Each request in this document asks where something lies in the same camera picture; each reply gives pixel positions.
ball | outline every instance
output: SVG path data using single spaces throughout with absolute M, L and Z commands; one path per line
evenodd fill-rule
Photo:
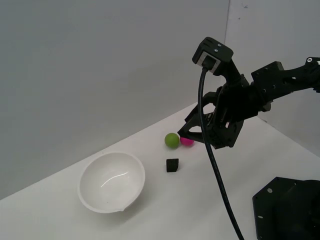
M 179 146 L 179 136 L 175 133 L 169 133 L 164 138 L 164 143 L 171 149 L 176 149 Z
M 194 144 L 195 141 L 188 138 L 180 137 L 180 142 L 182 145 L 189 147 L 192 146 L 192 144 Z

white wall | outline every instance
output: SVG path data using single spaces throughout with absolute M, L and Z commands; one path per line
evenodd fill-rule
M 191 58 L 228 7 L 1 0 L 0 199 L 196 102 Z
M 293 69 L 319 57 L 319 10 L 319 0 L 231 0 L 225 44 L 239 71 L 252 81 L 251 72 L 271 62 Z M 320 94 L 308 89 L 276 99 L 259 116 L 320 156 L 319 106 Z

black cable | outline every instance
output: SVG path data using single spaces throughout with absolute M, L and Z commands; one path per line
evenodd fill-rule
M 209 155 L 209 159 L 216 177 L 216 181 L 218 183 L 220 192 L 221 192 L 221 196 L 226 208 L 226 211 L 229 215 L 229 218 L 231 220 L 231 223 L 234 227 L 234 230 L 238 236 L 238 238 L 240 240 L 245 240 L 244 237 L 242 236 L 242 233 L 240 231 L 240 228 L 238 226 L 237 220 L 235 218 L 235 215 L 231 209 L 230 203 L 229 203 L 229 199 L 226 193 L 226 189 L 224 186 L 224 182 L 222 181 L 221 178 L 221 174 L 214 156 L 214 153 L 211 149 L 211 145 L 207 136 L 207 124 L 205 123 L 205 114 L 204 114 L 204 109 L 203 109 L 203 104 L 202 104 L 202 98 L 203 98 L 203 94 L 204 94 L 204 85 L 205 85 L 205 78 L 206 78 L 206 74 L 208 72 L 207 68 L 203 68 L 202 69 L 202 73 L 201 73 L 201 77 L 200 77 L 200 82 L 199 82 L 199 89 L 198 89 L 198 113 L 199 113 L 199 118 L 200 118 L 200 126 L 201 126 L 201 131 L 202 131 L 202 137 L 203 137 L 203 141 L 204 141 L 204 145 L 206 148 L 206 151 Z

black mount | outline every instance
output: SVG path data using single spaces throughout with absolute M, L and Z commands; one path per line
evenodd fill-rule
M 320 239 L 320 181 L 276 177 L 252 200 L 259 240 Z
M 301 67 L 284 70 L 281 62 L 275 61 L 264 66 L 251 75 L 253 82 L 248 83 L 240 74 L 232 60 L 233 52 L 222 43 L 206 37 L 199 45 L 192 60 L 201 65 L 206 56 L 214 58 L 213 74 L 224 76 L 226 83 L 216 92 L 203 96 L 203 106 L 213 104 L 213 112 L 205 114 L 210 144 L 215 149 L 233 147 L 245 119 L 267 112 L 274 99 L 292 92 L 313 88 L 320 92 L 320 58 L 309 57 Z M 185 119 L 185 125 L 178 134 L 187 139 L 203 143 L 201 132 L 190 132 L 200 126 L 197 106 Z

white table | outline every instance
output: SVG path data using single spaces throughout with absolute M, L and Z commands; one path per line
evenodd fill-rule
M 205 146 L 169 150 L 192 106 L 0 201 L 3 240 L 236 240 Z M 99 214 L 78 199 L 84 167 L 106 151 L 137 156 L 146 173 L 137 201 Z M 320 180 L 320 159 L 262 120 L 245 121 L 234 148 L 214 151 L 246 240 L 256 239 L 252 196 L 274 177 Z M 166 173 L 167 158 L 180 169 Z

